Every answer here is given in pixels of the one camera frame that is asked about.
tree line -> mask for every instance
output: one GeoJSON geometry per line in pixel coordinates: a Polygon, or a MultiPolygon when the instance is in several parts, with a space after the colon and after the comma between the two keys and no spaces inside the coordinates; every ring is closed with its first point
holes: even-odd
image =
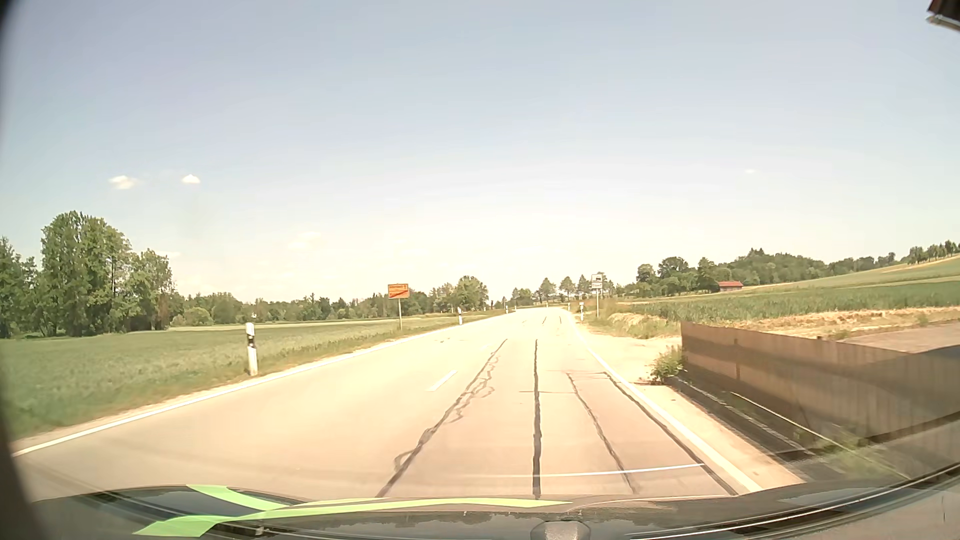
{"type": "MultiPolygon", "coordinates": [[[[682,257],[664,258],[656,268],[650,263],[640,264],[636,269],[636,280],[625,285],[608,280],[603,272],[594,274],[600,274],[603,278],[600,290],[602,295],[658,297],[717,292],[720,290],[720,282],[741,282],[748,286],[801,282],[873,270],[892,264],[916,264],[956,254],[960,254],[960,248],[950,240],[933,244],[926,249],[915,246],[910,248],[906,257],[900,259],[897,259],[894,252],[890,252],[875,258],[843,258],[830,263],[786,253],[768,255],[763,249],[751,249],[747,255],[731,262],[716,263],[703,257],[696,267],[690,266],[682,257]]],[[[536,302],[551,300],[565,302],[568,298],[583,299],[591,293],[590,281],[583,274],[576,283],[567,276],[560,280],[559,286],[549,278],[543,278],[540,287],[515,288],[510,299],[504,298],[497,302],[496,306],[501,307],[505,303],[510,306],[532,306],[536,302]]]]}
{"type": "MultiPolygon", "coordinates": [[[[103,218],[70,211],[42,232],[39,263],[23,258],[0,236],[0,338],[397,316],[397,301],[379,293],[363,300],[331,301],[311,293],[289,302],[252,303],[228,292],[184,297],[167,257],[150,249],[135,252],[103,218]]],[[[473,276],[429,292],[412,290],[400,303],[404,315],[492,307],[487,286],[473,276]]]]}

sky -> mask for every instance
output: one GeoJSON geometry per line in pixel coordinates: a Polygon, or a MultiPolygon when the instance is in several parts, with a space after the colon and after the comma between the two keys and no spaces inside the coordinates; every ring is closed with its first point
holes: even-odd
{"type": "Polygon", "coordinates": [[[903,255],[960,236],[928,3],[21,2],[0,235],[79,210],[246,301],[903,255]]]}

windshield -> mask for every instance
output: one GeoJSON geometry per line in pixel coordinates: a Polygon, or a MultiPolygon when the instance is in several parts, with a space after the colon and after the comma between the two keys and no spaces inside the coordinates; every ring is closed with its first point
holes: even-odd
{"type": "Polygon", "coordinates": [[[526,538],[942,487],[941,4],[16,3],[18,489],[57,531],[526,538]]]}

road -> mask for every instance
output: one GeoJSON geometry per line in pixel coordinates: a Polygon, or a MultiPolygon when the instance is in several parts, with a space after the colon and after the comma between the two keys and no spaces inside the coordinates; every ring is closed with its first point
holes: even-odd
{"type": "Polygon", "coordinates": [[[558,308],[431,333],[16,457],[34,499],[226,484],[348,497],[723,496],[558,308]]]}

grass field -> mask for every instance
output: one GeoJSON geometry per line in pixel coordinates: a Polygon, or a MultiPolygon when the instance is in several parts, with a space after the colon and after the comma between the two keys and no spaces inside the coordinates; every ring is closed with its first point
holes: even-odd
{"type": "Polygon", "coordinates": [[[957,281],[775,290],[765,294],[712,294],[681,301],[648,302],[631,306],[631,311],[668,321],[722,323],[835,310],[960,305],[960,282],[957,281]]]}
{"type": "Polygon", "coordinates": [[[725,325],[830,311],[955,306],[960,306],[960,257],[737,292],[608,299],[601,303],[603,316],[588,322],[617,335],[652,337],[677,332],[682,321],[725,325]]]}
{"type": "Polygon", "coordinates": [[[843,276],[831,276],[829,278],[809,280],[806,282],[746,287],[743,291],[736,294],[757,294],[772,292],[774,290],[851,287],[884,283],[895,284],[918,282],[921,280],[960,281],[960,257],[941,258],[923,264],[898,264],[895,266],[887,266],[886,268],[877,268],[876,270],[854,272],[843,276]]]}
{"type": "MultiPolygon", "coordinates": [[[[403,332],[393,319],[259,325],[257,360],[261,373],[271,373],[456,322],[404,318],[403,332]]],[[[241,380],[247,350],[243,327],[228,326],[0,340],[0,360],[3,408],[12,435],[22,437],[241,380]]]]}

